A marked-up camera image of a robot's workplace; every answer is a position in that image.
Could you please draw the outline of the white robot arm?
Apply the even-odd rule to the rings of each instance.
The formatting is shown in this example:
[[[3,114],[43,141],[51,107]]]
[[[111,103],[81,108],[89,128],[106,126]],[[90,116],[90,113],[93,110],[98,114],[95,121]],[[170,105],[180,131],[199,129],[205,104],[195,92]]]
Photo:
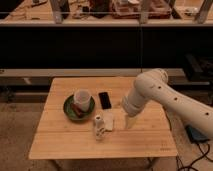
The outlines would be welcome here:
[[[122,98],[126,112],[125,128],[130,129],[146,104],[153,100],[183,119],[213,140],[213,107],[183,95],[168,85],[168,74],[164,69],[152,69],[139,74],[130,91]]]

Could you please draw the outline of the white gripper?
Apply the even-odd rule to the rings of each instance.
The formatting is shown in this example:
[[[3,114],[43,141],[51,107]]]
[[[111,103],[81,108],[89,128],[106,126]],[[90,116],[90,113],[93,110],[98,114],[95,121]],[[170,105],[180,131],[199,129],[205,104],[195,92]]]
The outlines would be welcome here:
[[[122,107],[127,113],[125,116],[125,128],[131,129],[136,123],[138,115],[146,105],[146,99],[140,95],[125,95],[122,99]],[[121,101],[118,101],[114,105],[115,108],[121,107]]]

